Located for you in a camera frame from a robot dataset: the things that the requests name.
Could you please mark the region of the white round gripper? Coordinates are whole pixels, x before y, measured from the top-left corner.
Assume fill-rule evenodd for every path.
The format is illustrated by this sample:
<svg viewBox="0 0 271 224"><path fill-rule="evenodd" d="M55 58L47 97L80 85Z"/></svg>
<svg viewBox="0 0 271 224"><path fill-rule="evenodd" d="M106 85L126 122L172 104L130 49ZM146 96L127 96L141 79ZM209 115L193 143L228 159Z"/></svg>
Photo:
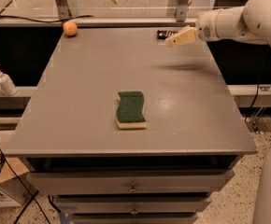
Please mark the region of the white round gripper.
<svg viewBox="0 0 271 224"><path fill-rule="evenodd" d="M196 28L186 26L177 33L169 36L164 43L171 48L189 45L197 41L198 35L206 42L218 41L216 20L220 12L219 9L199 12L195 22Z"/></svg>

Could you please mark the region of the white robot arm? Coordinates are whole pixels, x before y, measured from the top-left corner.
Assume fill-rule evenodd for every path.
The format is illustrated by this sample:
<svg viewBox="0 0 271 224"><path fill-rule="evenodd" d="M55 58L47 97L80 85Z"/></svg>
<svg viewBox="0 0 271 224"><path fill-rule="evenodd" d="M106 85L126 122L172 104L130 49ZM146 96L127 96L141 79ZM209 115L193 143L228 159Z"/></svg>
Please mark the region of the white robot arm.
<svg viewBox="0 0 271 224"><path fill-rule="evenodd" d="M202 12L194 27L186 26L169 36L169 47L232 39L271 48L271 0L248 0L243 7L221 8ZM271 224L271 148L265 156L257 191L252 224Z"/></svg>

